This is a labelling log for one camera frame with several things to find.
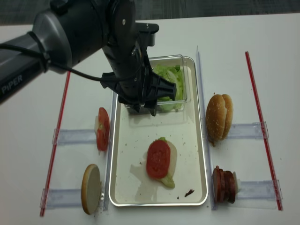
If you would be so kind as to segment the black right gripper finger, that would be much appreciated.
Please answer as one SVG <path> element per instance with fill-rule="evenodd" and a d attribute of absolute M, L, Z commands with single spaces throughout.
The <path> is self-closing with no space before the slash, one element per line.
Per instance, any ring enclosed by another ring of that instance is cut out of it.
<path fill-rule="evenodd" d="M 140 105 L 140 104 L 133 105 L 133 106 L 132 106 L 132 109 L 135 110 L 137 113 L 139 113 L 139 112 L 140 112 L 140 109 L 141 109 L 141 105 Z"/>

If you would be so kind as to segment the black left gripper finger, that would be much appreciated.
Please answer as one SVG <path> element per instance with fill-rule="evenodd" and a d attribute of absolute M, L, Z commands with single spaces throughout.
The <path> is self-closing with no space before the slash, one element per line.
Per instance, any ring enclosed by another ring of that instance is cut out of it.
<path fill-rule="evenodd" d="M 157 113 L 157 103 L 147 104 L 146 108 L 149 110 L 152 116 L 156 116 Z"/>

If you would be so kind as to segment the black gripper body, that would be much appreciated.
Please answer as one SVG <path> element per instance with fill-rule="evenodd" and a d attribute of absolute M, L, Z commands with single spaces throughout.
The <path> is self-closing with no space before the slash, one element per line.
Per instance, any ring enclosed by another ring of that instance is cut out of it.
<path fill-rule="evenodd" d="M 117 45 L 108 44 L 103 52 L 112 67 L 112 72 L 103 73 L 101 85 L 119 96 L 119 102 L 132 107 L 158 103 L 159 98 L 174 100 L 176 84 L 153 72 L 147 55 L 147 47 L 137 40 L 128 52 Z"/>

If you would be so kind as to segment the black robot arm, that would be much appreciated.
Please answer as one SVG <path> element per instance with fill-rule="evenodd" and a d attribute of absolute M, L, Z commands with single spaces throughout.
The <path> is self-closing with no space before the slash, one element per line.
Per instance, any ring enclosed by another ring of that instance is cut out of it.
<path fill-rule="evenodd" d="M 147 48 L 157 24 L 138 23 L 132 0 L 52 0 L 25 35 L 0 46 L 0 100 L 6 101 L 48 70 L 63 74 L 98 50 L 112 72 L 81 77 L 100 82 L 119 102 L 139 111 L 157 111 L 158 99 L 175 99 L 176 85 L 152 70 Z"/>

